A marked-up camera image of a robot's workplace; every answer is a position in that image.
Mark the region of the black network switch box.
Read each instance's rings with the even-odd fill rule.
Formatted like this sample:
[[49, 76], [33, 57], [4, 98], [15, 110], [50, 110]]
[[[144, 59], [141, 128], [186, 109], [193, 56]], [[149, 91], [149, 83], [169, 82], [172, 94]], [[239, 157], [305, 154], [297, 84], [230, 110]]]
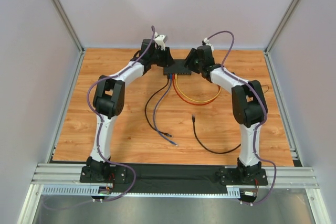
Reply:
[[175, 59], [174, 63], [171, 66], [163, 68], [163, 74], [165, 76], [168, 76], [170, 74], [190, 76], [192, 72], [188, 68], [184, 67], [184, 65], [185, 60]]

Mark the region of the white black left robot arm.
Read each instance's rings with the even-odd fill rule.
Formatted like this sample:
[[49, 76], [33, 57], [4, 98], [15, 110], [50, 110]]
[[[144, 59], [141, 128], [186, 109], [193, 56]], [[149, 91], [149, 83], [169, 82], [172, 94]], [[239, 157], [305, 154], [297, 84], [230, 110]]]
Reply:
[[137, 78], [146, 74], [153, 65], [169, 67], [174, 63], [170, 49], [165, 45], [166, 35], [144, 39], [139, 51], [129, 63], [115, 74], [101, 75], [89, 88], [87, 103], [96, 114], [95, 143], [86, 165], [82, 168], [82, 183], [110, 181], [113, 173], [110, 163], [110, 143], [116, 119], [125, 102], [125, 89]]

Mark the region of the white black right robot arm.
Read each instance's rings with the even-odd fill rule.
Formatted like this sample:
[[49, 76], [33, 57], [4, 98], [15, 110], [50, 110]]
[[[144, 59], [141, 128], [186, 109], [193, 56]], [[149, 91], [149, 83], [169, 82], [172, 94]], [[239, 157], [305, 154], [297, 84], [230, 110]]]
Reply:
[[240, 155], [235, 174], [247, 177], [261, 171], [258, 155], [261, 126], [267, 119], [267, 105], [259, 81], [248, 81], [215, 63], [210, 46], [193, 48], [185, 59], [184, 67], [221, 88], [232, 96], [233, 116], [240, 127]]

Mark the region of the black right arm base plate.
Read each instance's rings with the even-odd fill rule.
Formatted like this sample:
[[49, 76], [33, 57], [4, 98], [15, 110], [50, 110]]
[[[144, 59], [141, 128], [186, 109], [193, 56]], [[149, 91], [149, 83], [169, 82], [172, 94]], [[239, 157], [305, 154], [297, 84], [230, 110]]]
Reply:
[[268, 179], [266, 171], [258, 166], [252, 167], [222, 167], [217, 173], [222, 185], [246, 185], [246, 186], [267, 186]]

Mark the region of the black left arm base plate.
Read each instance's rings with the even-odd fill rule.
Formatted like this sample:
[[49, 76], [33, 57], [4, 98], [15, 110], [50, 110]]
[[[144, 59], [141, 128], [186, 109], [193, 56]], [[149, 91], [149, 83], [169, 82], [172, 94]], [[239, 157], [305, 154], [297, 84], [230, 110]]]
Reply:
[[127, 171], [122, 166], [99, 165], [84, 166], [79, 181], [81, 183], [117, 183], [124, 184]]

